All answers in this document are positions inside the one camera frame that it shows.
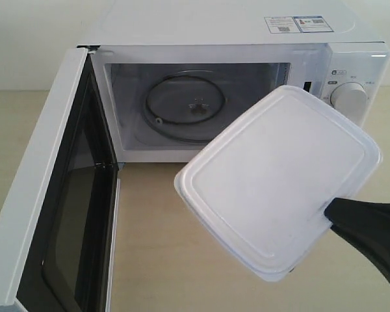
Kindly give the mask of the white lidded plastic container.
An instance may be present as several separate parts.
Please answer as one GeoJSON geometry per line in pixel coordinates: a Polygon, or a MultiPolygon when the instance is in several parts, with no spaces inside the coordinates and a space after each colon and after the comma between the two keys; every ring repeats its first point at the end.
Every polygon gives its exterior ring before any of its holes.
{"type": "Polygon", "coordinates": [[[282,280],[382,161],[360,126],[319,98],[281,86],[226,127],[175,176],[206,230],[244,266],[282,280]]]}

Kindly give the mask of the white microwave door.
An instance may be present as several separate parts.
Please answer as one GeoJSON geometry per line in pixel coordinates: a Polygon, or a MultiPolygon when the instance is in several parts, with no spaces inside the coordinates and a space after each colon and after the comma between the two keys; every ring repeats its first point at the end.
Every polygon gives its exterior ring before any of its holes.
{"type": "Polygon", "coordinates": [[[118,160],[100,48],[69,49],[0,212],[0,311],[109,311],[118,160]]]}

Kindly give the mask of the white microwave oven body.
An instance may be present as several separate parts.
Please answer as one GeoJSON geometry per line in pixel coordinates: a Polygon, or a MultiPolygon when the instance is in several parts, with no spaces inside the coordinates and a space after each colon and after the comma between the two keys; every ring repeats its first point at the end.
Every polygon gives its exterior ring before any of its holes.
{"type": "Polygon", "coordinates": [[[207,144],[166,138],[144,121],[143,95],[166,75],[212,71],[206,77],[228,98],[208,122],[164,126],[198,138],[216,136],[282,85],[333,107],[332,92],[357,82],[367,104],[340,112],[362,125],[390,59],[383,38],[342,1],[113,1],[78,46],[100,48],[97,83],[120,163],[185,163],[207,144]],[[278,16],[322,16],[333,32],[272,34],[265,17],[278,16]]]}

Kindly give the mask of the upper white power knob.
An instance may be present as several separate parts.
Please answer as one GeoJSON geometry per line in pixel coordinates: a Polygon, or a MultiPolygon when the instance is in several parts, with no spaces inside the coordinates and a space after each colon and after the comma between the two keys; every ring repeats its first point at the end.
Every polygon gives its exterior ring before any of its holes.
{"type": "Polygon", "coordinates": [[[335,109],[364,108],[367,104],[367,93],[357,82],[348,82],[339,85],[331,94],[330,102],[335,109]]]}

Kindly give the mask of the glass turntable plate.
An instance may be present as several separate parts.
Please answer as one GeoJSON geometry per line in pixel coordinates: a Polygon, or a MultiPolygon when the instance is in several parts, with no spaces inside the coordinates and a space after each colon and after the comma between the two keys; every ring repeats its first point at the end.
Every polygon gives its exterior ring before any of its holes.
{"type": "Polygon", "coordinates": [[[185,70],[164,76],[153,83],[142,98],[141,114],[158,134],[188,144],[210,142],[215,136],[178,136],[164,126],[195,126],[218,116],[228,104],[223,90],[206,77],[209,70],[185,70]]]}

